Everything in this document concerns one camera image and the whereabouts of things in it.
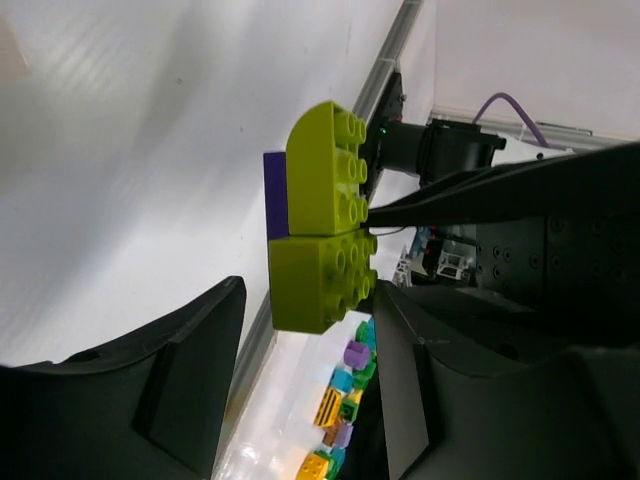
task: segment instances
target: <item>lime green lego brick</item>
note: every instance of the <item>lime green lego brick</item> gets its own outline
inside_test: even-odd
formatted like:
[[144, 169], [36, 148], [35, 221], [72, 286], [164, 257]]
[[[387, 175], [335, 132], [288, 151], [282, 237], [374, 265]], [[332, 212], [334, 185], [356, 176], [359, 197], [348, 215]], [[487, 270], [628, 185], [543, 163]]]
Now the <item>lime green lego brick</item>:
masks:
[[338, 235], [360, 228], [369, 206], [360, 196], [367, 164], [358, 158], [365, 122], [333, 102], [309, 110], [287, 141], [290, 235]]
[[324, 333], [369, 295], [378, 248], [364, 230], [333, 237], [287, 237], [269, 242], [273, 327]]

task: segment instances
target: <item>lego duplo brick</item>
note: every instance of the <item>lego duplo brick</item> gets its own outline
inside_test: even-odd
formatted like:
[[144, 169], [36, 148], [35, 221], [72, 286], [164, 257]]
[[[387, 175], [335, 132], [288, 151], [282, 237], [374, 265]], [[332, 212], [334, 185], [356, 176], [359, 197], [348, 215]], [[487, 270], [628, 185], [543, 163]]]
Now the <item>lego duplo brick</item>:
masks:
[[289, 235], [287, 213], [287, 167], [284, 152], [265, 153], [262, 157], [264, 171], [264, 202], [267, 217], [267, 240]]
[[324, 480], [328, 471], [329, 460], [311, 453], [298, 470], [296, 480]]
[[363, 120], [334, 102], [298, 120], [286, 148], [290, 235], [337, 235], [367, 219], [360, 195], [367, 164], [358, 158], [366, 132]]
[[330, 386], [344, 393], [349, 393], [353, 388], [353, 375], [342, 368], [336, 368], [331, 377]]
[[355, 370], [363, 370], [371, 358], [371, 350], [365, 344], [351, 340], [344, 350], [344, 363]]
[[369, 296], [377, 239], [363, 229], [333, 237], [269, 242], [271, 312], [276, 330], [324, 333]]

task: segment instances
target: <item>white wall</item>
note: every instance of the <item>white wall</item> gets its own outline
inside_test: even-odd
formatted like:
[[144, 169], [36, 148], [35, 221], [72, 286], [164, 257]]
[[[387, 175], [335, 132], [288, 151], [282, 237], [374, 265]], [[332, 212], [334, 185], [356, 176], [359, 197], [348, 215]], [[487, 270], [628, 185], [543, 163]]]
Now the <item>white wall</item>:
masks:
[[506, 91], [536, 121], [640, 137], [639, 19], [637, 0], [440, 0], [436, 106]]
[[400, 4], [0, 0], [0, 363], [62, 360], [231, 274], [246, 334], [262, 153], [353, 105]]

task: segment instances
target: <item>purple cable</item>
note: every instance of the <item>purple cable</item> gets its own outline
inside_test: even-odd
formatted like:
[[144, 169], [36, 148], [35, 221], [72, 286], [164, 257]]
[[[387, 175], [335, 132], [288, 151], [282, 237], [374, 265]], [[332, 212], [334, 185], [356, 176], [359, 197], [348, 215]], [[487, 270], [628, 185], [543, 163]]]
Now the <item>purple cable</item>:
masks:
[[471, 123], [478, 123], [478, 120], [480, 120], [480, 117], [484, 115], [484, 112], [487, 111], [487, 108], [489, 108], [491, 104], [499, 98], [507, 101], [509, 105], [511, 105], [513, 109], [517, 112], [517, 114], [520, 115], [520, 118], [525, 123], [527, 128], [531, 130], [531, 133], [533, 133], [533, 136], [536, 137], [536, 140], [538, 140], [538, 143], [540, 144], [540, 146], [549, 148], [549, 144], [545, 140], [544, 135], [542, 135], [542, 132], [540, 131], [536, 123], [533, 120], [531, 120], [531, 117], [527, 115], [527, 112], [524, 111], [524, 108], [520, 106], [520, 104], [516, 101], [516, 99], [513, 98], [508, 93], [498, 92], [491, 95], [491, 97], [489, 97], [489, 100], [484, 102], [484, 105], [482, 106], [482, 108], [480, 108], [480, 111], [478, 112], [478, 114], [475, 116], [475, 118], [472, 120]]

